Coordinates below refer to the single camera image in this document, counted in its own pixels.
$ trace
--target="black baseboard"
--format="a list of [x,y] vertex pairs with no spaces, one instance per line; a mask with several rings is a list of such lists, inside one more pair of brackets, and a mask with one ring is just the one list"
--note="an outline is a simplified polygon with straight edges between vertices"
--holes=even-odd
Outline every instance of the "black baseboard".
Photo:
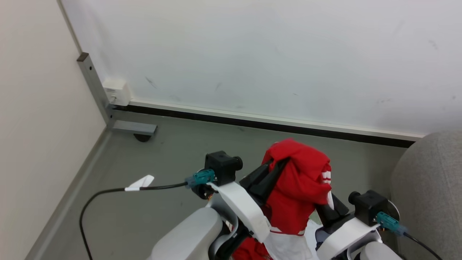
[[311,128],[305,128],[305,127],[298,127],[298,126],[290,126],[290,125],[284,125],[284,124],[262,123],[262,122],[255,122],[255,121],[242,120],[242,119],[201,115],[201,114],[188,113],[188,112],[178,112],[178,111],[172,111],[172,110],[166,110],[166,109],[150,108],[150,107],[135,106],[135,105],[117,106],[115,109],[120,110],[120,111],[128,111],[128,112],[135,112],[135,113],[142,113],[142,114],[149,114],[149,115],[192,119],[192,120],[213,122],[213,123],[219,123],[219,124],[232,124],[232,125],[253,127],[253,128],[259,128],[259,129],[268,129],[268,130],[289,132],[289,133],[303,134],[303,135],[310,135],[310,136],[322,136],[322,137],[344,139],[344,140],[357,141],[357,142],[374,143],[374,144],[396,146],[396,147],[403,147],[403,148],[408,148],[414,143],[414,141],[400,140],[400,139],[393,139],[393,138],[386,138],[386,137],[350,134],[350,133],[343,133],[343,132],[336,132],[336,131],[329,131],[329,130],[319,130],[319,129],[311,129]]

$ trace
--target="black cable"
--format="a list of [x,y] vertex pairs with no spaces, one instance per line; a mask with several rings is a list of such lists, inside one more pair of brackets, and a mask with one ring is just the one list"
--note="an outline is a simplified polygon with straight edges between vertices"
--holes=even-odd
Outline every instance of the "black cable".
[[419,240],[417,240],[416,238],[414,238],[413,236],[411,236],[410,234],[404,232],[403,233],[404,236],[410,238],[411,240],[413,240],[414,242],[416,242],[417,244],[421,245],[423,248],[427,249],[431,254],[433,254],[438,260],[443,260],[437,253],[435,253],[435,251],[431,250],[426,244],[420,242]]
[[[165,186],[153,186],[153,187],[140,187],[140,191],[153,191],[153,190],[165,190],[165,189],[171,189],[171,188],[177,188],[177,187],[183,187],[183,186],[186,186],[188,183],[187,182],[183,182],[183,183],[178,183],[178,184],[173,184],[173,185],[165,185]],[[79,219],[79,225],[80,225],[80,233],[82,235],[82,239],[84,241],[84,244],[85,244],[85,249],[87,251],[87,254],[88,254],[88,258],[90,260],[93,260],[93,257],[91,256],[91,252],[90,252],[90,248],[88,247],[88,243],[87,243],[87,240],[86,240],[86,237],[85,237],[85,232],[84,232],[84,227],[82,225],[82,220],[84,218],[84,213],[85,213],[85,210],[86,208],[88,207],[88,205],[96,198],[98,197],[99,195],[101,194],[105,194],[105,193],[113,193],[113,192],[125,192],[125,188],[116,188],[116,189],[109,189],[109,190],[103,190],[103,191],[100,191],[100,192],[96,192],[88,201],[87,203],[85,204],[85,206],[83,207],[81,213],[80,213],[80,219]]]

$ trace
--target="metal frame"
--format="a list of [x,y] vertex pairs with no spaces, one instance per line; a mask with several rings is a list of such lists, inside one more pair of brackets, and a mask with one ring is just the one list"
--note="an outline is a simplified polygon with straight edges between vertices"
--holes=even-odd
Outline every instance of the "metal frame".
[[85,81],[95,99],[96,105],[108,126],[108,129],[130,134],[153,136],[157,126],[155,124],[143,124],[130,121],[116,120],[113,118],[113,106],[110,104],[103,85],[98,77],[95,66],[91,61],[90,55],[82,52],[77,59],[80,70],[82,71]]

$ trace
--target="white power socket box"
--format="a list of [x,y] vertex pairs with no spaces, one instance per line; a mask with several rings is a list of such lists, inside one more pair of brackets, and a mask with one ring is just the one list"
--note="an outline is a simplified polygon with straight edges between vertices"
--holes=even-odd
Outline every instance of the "white power socket box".
[[107,79],[103,82],[103,88],[111,104],[127,106],[132,99],[125,80]]

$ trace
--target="gray floor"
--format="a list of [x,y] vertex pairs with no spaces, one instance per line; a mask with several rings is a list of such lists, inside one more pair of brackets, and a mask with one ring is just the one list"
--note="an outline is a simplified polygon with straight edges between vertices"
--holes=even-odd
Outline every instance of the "gray floor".
[[[333,193],[347,204],[350,192],[373,189],[389,196],[389,177],[405,149],[316,136],[283,133],[178,118],[121,112],[120,118],[157,124],[146,143],[132,135],[107,133],[103,152],[91,167],[63,224],[43,260],[88,259],[80,237],[78,215],[95,191],[126,187],[151,174],[152,185],[182,182],[204,164],[206,153],[224,150],[240,156],[240,179],[261,163],[274,142],[293,138],[331,159]],[[190,190],[105,194],[88,208],[84,227],[94,260],[145,260],[168,230],[206,204]]]

